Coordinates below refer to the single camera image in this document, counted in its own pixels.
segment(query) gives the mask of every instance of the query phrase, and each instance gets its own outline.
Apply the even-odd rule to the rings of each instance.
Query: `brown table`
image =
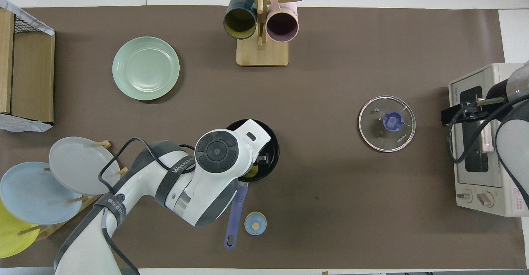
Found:
[[[279,164],[250,184],[243,210],[266,215],[262,236],[241,230],[230,252],[227,213],[192,228],[145,197],[114,235],[137,267],[525,268],[519,218],[456,206],[439,119],[448,81],[504,61],[497,11],[300,8],[285,68],[237,66],[222,6],[28,11],[57,32],[55,126],[0,132],[1,174],[46,162],[66,136],[109,139],[117,151],[134,136],[195,143],[242,118],[278,136]],[[128,98],[112,79],[115,53],[138,36],[166,40],[180,58],[176,87],[153,102]],[[359,110],[381,95],[402,98],[417,118],[413,141],[391,154],[370,149],[357,131]],[[140,149],[125,151],[121,164]],[[1,266],[51,265],[79,220]]]

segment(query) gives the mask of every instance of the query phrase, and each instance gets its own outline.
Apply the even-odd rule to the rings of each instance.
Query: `gray strap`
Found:
[[[127,215],[125,205],[122,202],[124,199],[123,194],[118,194],[117,196],[110,193],[104,194],[94,203],[94,207],[102,206],[108,208],[116,217],[117,227],[119,227]]]
[[[178,180],[180,175],[182,175],[182,173],[193,164],[195,164],[195,159],[193,156],[188,155],[176,162],[167,171],[165,177],[162,179],[160,185],[158,185],[158,189],[156,190],[155,200],[157,203],[165,207],[165,200],[167,199],[167,196],[173,185],[176,183],[176,180]]]

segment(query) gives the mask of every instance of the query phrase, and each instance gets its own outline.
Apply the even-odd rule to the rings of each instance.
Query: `oven window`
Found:
[[[476,101],[476,98],[481,97],[483,97],[481,86],[463,91],[460,95],[461,102],[473,102]],[[476,140],[472,145],[467,143],[467,139],[478,129],[480,124],[480,121],[461,123],[463,127],[463,145],[465,150],[470,149],[470,153],[465,158],[465,169],[468,172],[485,173],[489,170],[487,154],[481,152],[481,141]]]

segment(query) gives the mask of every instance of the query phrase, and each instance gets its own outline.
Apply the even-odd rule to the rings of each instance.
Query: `blue mug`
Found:
[[[246,39],[257,29],[255,0],[231,0],[224,15],[226,33],[236,39]]]

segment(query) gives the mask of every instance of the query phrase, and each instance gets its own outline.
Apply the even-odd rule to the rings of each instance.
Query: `purple handle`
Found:
[[[228,219],[228,228],[226,230],[226,239],[224,240],[224,248],[227,250],[233,250],[237,243],[238,228],[242,215],[242,205],[244,205],[247,193],[247,186],[239,186],[237,193],[233,198],[232,207],[230,209],[230,219]]]

